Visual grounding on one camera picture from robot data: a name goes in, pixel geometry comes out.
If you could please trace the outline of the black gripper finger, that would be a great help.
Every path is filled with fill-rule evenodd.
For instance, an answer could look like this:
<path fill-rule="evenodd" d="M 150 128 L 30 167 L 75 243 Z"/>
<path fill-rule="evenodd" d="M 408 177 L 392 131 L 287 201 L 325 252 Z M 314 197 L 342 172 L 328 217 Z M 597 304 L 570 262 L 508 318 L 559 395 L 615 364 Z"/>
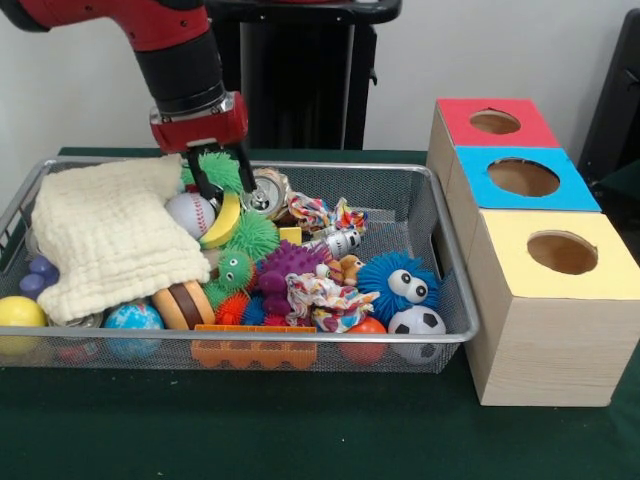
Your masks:
<path fill-rule="evenodd" d="M 239 176 L 246 193 L 253 193 L 256 190 L 256 181 L 253 174 L 248 151 L 244 142 L 240 142 L 233 147 L 233 152 L 239 164 Z"/>
<path fill-rule="evenodd" d="M 204 152 L 204 148 L 189 148 L 186 152 L 187 163 L 199 194 L 203 198 L 214 198 L 216 187 L 209 182 L 206 172 L 200 166 L 200 154 Z"/>

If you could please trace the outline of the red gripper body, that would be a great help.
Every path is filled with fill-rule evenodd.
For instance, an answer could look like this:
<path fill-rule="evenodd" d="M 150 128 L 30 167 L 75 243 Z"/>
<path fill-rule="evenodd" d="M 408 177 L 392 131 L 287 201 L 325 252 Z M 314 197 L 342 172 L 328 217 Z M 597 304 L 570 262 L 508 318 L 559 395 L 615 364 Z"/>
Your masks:
<path fill-rule="evenodd" d="M 240 92 L 227 92 L 217 105 L 187 115 L 164 115 L 153 107 L 149 123 L 164 153 L 186 152 L 209 144 L 235 145 L 248 133 L 248 113 Z"/>

